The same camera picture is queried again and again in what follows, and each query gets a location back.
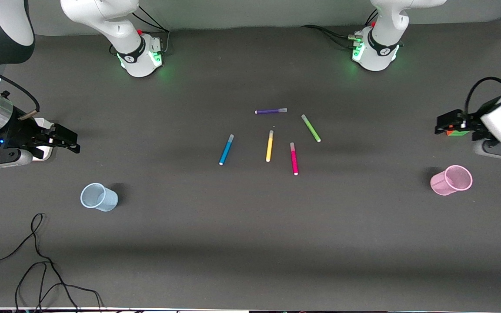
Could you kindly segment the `blue marker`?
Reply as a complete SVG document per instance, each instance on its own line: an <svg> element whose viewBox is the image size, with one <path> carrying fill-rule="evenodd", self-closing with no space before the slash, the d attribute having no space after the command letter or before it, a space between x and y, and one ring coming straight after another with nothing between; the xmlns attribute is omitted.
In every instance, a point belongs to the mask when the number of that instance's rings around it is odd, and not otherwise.
<svg viewBox="0 0 501 313"><path fill-rule="evenodd" d="M231 149L231 145L232 145L232 142L234 140L234 135L231 133L228 137L228 140L227 142L225 143L225 147L221 153L221 157L219 159L219 166L223 166L225 164L225 161L227 160L227 157L228 157L228 154L229 154L229 151Z"/></svg>

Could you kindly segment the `white stand with base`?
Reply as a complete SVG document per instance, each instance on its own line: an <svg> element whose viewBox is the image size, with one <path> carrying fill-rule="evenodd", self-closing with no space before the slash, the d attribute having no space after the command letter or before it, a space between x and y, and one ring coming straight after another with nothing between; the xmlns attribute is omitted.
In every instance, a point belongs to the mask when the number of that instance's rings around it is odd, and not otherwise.
<svg viewBox="0 0 501 313"><path fill-rule="evenodd" d="M54 123L44 119L44 118L35 118L34 119L39 127L41 127L44 130L50 130L53 126ZM52 154L53 148L48 146L48 145L42 145L38 147L38 149L43 151L43 157L42 158L37 158L33 157L33 162L44 162L48 160Z"/></svg>

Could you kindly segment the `pink plastic cup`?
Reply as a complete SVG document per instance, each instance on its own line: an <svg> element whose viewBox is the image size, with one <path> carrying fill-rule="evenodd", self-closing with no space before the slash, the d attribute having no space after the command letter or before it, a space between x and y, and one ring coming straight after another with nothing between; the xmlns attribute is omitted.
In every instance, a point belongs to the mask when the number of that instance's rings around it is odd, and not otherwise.
<svg viewBox="0 0 501 313"><path fill-rule="evenodd" d="M463 166L448 166L443 172L430 179L431 189L440 196L449 196L455 192L469 190L473 184L471 172Z"/></svg>

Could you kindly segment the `blue plastic cup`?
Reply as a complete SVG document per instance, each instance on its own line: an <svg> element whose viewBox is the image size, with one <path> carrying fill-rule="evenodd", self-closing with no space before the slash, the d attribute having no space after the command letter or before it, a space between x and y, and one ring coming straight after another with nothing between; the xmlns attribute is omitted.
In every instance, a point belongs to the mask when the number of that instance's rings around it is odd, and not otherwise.
<svg viewBox="0 0 501 313"><path fill-rule="evenodd" d="M119 196L101 183L91 183L83 188L80 201L85 208L109 212L117 206Z"/></svg>

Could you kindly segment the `green marker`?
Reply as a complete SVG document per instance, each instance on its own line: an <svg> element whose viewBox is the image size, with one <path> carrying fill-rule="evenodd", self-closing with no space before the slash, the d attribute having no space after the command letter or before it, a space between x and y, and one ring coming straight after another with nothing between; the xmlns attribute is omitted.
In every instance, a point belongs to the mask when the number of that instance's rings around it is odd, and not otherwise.
<svg viewBox="0 0 501 313"><path fill-rule="evenodd" d="M305 125L307 126L308 130L311 132L315 141L320 143L321 142L320 135L317 133L316 129L314 128L312 123L309 121L308 117L306 117L306 115L303 114L303 115L301 115L301 118L304 121Z"/></svg>

